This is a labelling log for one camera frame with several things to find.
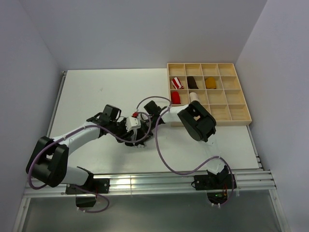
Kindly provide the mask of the white black striped sock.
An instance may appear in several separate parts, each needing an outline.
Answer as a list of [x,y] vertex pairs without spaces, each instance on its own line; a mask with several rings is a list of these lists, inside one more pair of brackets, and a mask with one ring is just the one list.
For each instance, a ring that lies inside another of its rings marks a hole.
[[143,141],[135,142],[135,143],[125,142],[125,145],[129,147],[143,148],[146,146],[146,142],[149,141],[150,139],[151,139],[151,136],[148,135]]

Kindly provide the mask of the beige brown striped sock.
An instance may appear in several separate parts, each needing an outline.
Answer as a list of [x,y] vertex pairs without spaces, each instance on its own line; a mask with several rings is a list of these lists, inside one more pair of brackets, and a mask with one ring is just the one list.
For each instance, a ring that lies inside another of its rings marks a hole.
[[194,101],[200,102],[200,99],[199,99],[197,93],[195,93],[195,92],[189,93],[189,99],[190,99],[190,102],[194,102]]

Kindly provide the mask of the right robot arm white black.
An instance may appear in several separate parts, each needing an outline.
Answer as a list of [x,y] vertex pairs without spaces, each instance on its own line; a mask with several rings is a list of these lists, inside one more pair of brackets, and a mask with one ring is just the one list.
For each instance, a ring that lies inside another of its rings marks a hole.
[[[189,175],[205,166],[209,175],[209,183],[213,188],[218,189],[225,183],[227,175],[232,173],[231,168],[221,157],[215,140],[217,122],[201,103],[192,101],[184,106],[172,107],[168,105],[161,108],[154,101],[150,101],[144,106],[144,109],[151,122],[148,122],[147,119],[141,120],[141,128],[137,129],[135,134],[139,142],[135,143],[135,146],[144,146],[145,142],[154,136],[159,157],[171,172],[177,175]],[[192,171],[178,172],[172,169],[160,151],[157,136],[158,127],[174,122],[182,123],[193,140],[205,143],[205,151],[209,157]]]

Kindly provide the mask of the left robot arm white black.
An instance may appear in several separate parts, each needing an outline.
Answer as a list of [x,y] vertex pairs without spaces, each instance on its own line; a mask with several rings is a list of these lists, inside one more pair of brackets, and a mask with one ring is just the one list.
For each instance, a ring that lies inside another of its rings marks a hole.
[[[77,129],[54,138],[41,137],[26,167],[28,184],[35,190],[70,184],[76,185],[83,193],[89,193],[94,187],[93,174],[83,168],[70,167],[69,156],[87,143],[107,134],[119,142],[129,143],[132,126],[137,124],[137,119],[122,117],[119,108],[106,105],[102,112],[87,119]],[[41,181],[43,185],[35,186],[32,183],[33,178]]]

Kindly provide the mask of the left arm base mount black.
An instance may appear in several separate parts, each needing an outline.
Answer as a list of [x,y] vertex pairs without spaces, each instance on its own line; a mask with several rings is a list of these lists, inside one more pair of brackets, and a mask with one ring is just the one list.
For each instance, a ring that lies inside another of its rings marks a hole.
[[98,202],[100,195],[109,193],[109,178],[94,178],[85,185],[67,184],[65,194],[75,195],[76,206],[89,210]]

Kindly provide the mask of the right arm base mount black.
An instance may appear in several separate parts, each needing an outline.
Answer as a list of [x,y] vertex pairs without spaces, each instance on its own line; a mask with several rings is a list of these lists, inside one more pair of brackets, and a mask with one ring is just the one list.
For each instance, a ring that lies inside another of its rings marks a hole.
[[191,186],[196,191],[206,191],[212,207],[220,208],[232,196],[237,188],[235,176],[231,173],[195,175]]

